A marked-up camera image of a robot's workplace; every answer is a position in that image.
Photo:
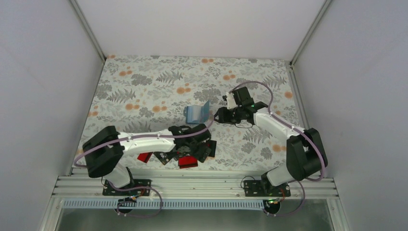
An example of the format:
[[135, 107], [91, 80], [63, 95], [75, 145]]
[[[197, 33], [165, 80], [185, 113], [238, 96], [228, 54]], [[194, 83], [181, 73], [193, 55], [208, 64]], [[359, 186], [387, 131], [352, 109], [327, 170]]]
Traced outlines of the teal leather card holder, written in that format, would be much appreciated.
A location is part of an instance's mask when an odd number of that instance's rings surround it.
[[187, 124], [201, 124], [206, 122], [210, 117], [210, 101], [204, 105], [190, 105], [183, 110], [183, 115]]

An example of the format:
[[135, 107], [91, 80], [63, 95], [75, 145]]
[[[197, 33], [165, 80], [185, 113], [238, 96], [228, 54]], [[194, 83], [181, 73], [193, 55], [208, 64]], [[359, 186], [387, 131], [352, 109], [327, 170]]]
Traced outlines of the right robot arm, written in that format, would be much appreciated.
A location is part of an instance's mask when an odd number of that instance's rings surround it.
[[243, 120], [270, 133], [286, 143], [286, 164], [267, 171], [261, 176], [261, 191], [274, 195], [279, 186], [291, 181], [310, 179], [320, 172], [324, 176], [328, 161], [319, 132], [305, 129], [273, 113], [264, 102], [255, 102], [247, 87], [234, 89], [223, 96], [227, 105], [217, 110], [215, 121], [222, 124], [239, 124]]

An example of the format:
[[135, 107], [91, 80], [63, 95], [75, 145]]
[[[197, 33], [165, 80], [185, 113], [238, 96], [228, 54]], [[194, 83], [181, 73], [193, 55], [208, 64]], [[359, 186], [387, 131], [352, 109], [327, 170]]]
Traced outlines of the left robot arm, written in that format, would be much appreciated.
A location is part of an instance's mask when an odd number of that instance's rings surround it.
[[163, 154], [165, 158], [187, 153], [203, 162], [211, 154], [206, 142], [211, 133], [205, 124], [195, 127], [171, 126], [156, 132], [119, 132], [107, 126], [82, 146], [84, 168], [90, 178], [105, 178], [120, 194], [133, 191], [134, 181], [120, 160], [129, 154]]

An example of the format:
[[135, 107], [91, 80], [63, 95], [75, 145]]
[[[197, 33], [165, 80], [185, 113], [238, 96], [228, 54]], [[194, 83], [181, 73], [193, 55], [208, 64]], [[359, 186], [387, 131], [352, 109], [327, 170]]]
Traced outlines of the red card bottom centre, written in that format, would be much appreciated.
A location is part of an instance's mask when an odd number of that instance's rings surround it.
[[193, 156], [184, 156], [178, 160], [178, 166], [180, 169], [197, 167], [198, 160]]

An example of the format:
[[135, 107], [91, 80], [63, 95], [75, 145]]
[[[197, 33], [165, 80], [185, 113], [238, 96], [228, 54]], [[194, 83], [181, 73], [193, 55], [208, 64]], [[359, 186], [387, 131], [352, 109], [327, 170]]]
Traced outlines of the red card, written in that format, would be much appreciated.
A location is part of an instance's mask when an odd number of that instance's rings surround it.
[[141, 162], [148, 163], [153, 153], [140, 153], [137, 159]]
[[180, 169], [197, 167], [198, 160], [193, 156], [184, 156], [178, 160], [178, 166]]

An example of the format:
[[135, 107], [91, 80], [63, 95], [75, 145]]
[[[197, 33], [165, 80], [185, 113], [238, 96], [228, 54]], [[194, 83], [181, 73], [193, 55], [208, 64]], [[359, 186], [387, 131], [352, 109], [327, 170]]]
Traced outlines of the black card far right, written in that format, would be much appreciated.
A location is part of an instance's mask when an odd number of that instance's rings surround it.
[[208, 140], [206, 143], [208, 148], [210, 149], [210, 153], [208, 156], [214, 158], [216, 155], [217, 142], [214, 140]]

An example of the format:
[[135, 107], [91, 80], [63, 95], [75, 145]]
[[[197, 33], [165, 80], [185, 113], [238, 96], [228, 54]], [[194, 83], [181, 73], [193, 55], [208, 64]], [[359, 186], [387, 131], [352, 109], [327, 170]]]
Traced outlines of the black card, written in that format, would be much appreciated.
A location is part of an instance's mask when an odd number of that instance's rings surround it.
[[208, 156], [214, 158], [216, 155], [217, 142], [214, 140], [208, 140], [206, 143], [208, 148], [210, 149], [210, 153]]
[[163, 165], [166, 165], [174, 157], [173, 152], [154, 152], [153, 154]]

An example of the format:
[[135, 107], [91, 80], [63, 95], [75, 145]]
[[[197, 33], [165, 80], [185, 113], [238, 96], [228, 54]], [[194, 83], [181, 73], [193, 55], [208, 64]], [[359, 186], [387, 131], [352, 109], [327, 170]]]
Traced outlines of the black card lower left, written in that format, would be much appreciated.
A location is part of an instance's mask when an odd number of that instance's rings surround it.
[[166, 165], [174, 157], [173, 152], [154, 152], [153, 154], [163, 165]]

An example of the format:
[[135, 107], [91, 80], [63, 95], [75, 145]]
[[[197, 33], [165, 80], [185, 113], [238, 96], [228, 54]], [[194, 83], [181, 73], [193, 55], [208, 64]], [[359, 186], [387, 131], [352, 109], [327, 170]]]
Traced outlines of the red card far left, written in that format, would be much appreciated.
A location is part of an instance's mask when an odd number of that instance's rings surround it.
[[153, 153], [140, 153], [137, 159], [141, 162], [148, 163]]

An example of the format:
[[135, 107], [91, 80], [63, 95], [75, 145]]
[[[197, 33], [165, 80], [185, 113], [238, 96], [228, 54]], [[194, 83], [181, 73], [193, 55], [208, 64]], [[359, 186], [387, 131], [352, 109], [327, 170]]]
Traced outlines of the floral table mat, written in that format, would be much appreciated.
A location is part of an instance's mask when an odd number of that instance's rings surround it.
[[[80, 141], [109, 125], [130, 133], [184, 125], [186, 106], [209, 103], [215, 113], [240, 83], [256, 102], [271, 103], [272, 112], [300, 124], [283, 60], [109, 55]], [[216, 154], [199, 170], [269, 170], [286, 162], [286, 144], [246, 122], [214, 123], [210, 131]]]

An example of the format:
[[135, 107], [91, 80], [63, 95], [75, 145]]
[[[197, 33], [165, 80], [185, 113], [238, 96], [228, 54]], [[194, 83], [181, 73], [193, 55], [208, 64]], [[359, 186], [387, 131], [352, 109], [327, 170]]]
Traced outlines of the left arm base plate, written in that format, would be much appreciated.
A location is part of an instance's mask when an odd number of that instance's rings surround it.
[[130, 190], [131, 188], [135, 187], [141, 187], [141, 186], [151, 186], [152, 180], [149, 179], [133, 179], [133, 181], [122, 188], [121, 190], [116, 190], [114, 189], [111, 184], [108, 182], [108, 180], [105, 180], [103, 183], [103, 191], [102, 195], [103, 196], [149, 196], [150, 195], [150, 189], [133, 189]]

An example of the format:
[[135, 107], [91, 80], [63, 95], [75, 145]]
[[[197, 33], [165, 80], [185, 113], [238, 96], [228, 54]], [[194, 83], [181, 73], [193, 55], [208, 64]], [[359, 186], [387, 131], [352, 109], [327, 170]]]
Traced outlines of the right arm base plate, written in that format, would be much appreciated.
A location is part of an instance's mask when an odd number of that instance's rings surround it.
[[287, 183], [272, 186], [263, 180], [244, 180], [243, 188], [246, 197], [289, 197], [290, 187]]

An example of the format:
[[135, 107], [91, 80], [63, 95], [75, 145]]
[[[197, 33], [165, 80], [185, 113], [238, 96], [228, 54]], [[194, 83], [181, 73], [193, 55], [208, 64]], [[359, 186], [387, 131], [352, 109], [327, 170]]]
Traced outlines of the aluminium rail base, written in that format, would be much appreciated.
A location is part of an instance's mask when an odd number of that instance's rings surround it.
[[[137, 179], [150, 179], [152, 187], [164, 199], [243, 199], [240, 182], [244, 176], [259, 178], [263, 171], [186, 170], [186, 169], [132, 169]], [[337, 199], [335, 182], [324, 178], [319, 182], [304, 180], [289, 184], [289, 199], [299, 199], [302, 188], [307, 199]], [[99, 179], [88, 177], [85, 169], [75, 168], [69, 176], [59, 176], [53, 197], [101, 198], [103, 186]]]

